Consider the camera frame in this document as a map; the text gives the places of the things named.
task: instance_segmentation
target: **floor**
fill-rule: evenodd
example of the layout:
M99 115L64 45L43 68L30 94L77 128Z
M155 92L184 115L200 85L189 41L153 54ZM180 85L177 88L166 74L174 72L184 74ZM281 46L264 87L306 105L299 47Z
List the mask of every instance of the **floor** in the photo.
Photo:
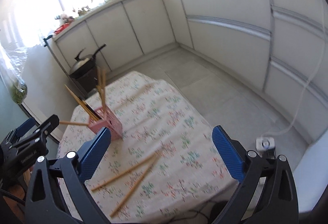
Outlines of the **floor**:
M255 150L255 139L267 131L280 131L287 121L248 87L199 56L177 48L146 61L117 77L136 70L175 87L212 125L221 125L246 150ZM292 128L274 138L276 154L284 154L292 171L308 144Z

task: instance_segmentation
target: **silver screw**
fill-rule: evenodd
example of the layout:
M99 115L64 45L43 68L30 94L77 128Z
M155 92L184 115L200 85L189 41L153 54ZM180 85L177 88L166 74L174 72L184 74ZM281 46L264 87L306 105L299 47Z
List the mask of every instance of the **silver screw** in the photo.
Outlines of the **silver screw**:
M72 152L68 152L66 156L68 158L73 158L73 157L75 157L75 155L76 155L75 152L72 151Z
M287 160L287 158L284 155L280 155L279 159L283 162L285 162Z
M251 151L248 151L248 156L250 156L250 157L256 157L256 152L255 151L253 151L253 150L251 150Z
M44 160L44 156L43 155L39 156L38 159L37 159L37 161L39 163L41 163L43 160Z

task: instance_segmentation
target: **tablecloth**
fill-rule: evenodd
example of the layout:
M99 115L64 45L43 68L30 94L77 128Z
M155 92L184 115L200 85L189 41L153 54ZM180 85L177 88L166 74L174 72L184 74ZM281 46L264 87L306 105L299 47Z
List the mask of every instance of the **tablecloth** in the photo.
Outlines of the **tablecloth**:
M101 106L98 94L87 102L93 108ZM106 104L121 121L123 138L111 142L92 179L85 182L88 190L162 149L160 159L114 218L110 213L148 164L90 191L112 223L160 223L234 183L212 142L212 127L164 80L130 72L106 86ZM71 121L87 122L88 115L77 106ZM68 126L57 157L77 151L94 136L87 127ZM79 218L63 179L59 184L71 214Z

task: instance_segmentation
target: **pink basket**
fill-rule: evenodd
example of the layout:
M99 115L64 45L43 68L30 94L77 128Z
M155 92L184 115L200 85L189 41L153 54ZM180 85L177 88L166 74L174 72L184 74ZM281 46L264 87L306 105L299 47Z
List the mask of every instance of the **pink basket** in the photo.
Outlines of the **pink basket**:
M117 140L122 138L122 123L119 119L114 115L114 113L106 106L106 120L101 119L98 121L94 121L92 118L89 118L89 129L97 134L102 127L107 127L110 129L110 134L112 136L112 140ZM100 117L103 117L103 108L96 108L95 111Z

